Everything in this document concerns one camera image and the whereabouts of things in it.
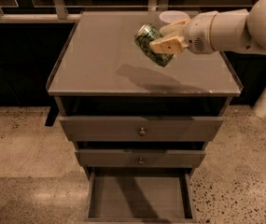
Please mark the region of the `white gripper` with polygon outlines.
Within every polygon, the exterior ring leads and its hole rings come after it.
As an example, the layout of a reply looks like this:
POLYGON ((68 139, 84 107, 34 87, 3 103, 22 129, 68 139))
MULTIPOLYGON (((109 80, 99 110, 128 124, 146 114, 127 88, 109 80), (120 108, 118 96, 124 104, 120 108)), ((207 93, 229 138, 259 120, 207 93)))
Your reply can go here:
POLYGON ((191 20, 184 19, 164 25, 160 28, 164 37, 151 41, 149 46, 155 53, 162 54, 180 54, 187 48, 194 54, 213 53, 210 31, 216 15, 217 11, 205 12, 191 20))

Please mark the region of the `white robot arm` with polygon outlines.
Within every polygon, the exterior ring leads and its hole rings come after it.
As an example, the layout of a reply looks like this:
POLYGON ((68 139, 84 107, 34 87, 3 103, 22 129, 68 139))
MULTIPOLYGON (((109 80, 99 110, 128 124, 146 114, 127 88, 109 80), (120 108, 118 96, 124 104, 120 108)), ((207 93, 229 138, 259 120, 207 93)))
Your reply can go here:
POLYGON ((194 54, 232 51, 266 55, 266 0, 251 9, 204 12, 160 28, 162 37, 149 43, 156 53, 194 54))

